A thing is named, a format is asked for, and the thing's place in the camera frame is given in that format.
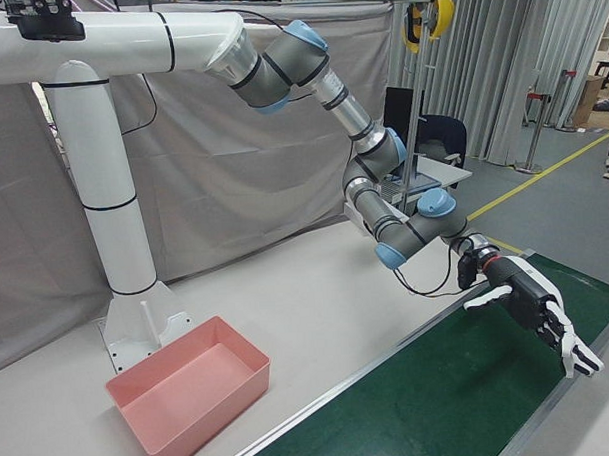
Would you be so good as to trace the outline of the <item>robot hand black white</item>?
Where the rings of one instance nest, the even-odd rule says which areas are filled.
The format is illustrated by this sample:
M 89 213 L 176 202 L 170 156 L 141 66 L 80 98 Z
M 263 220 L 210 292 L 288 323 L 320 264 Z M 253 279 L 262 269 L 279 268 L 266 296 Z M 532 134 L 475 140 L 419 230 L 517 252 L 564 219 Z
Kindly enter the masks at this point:
M 533 331 L 559 353 L 567 378 L 572 378 L 574 373 L 592 376 L 605 368 L 602 360 L 577 335 L 558 287 L 527 260 L 496 256 L 486 262 L 482 273 L 491 290 L 467 301 L 464 309 L 501 305 L 519 326 Z

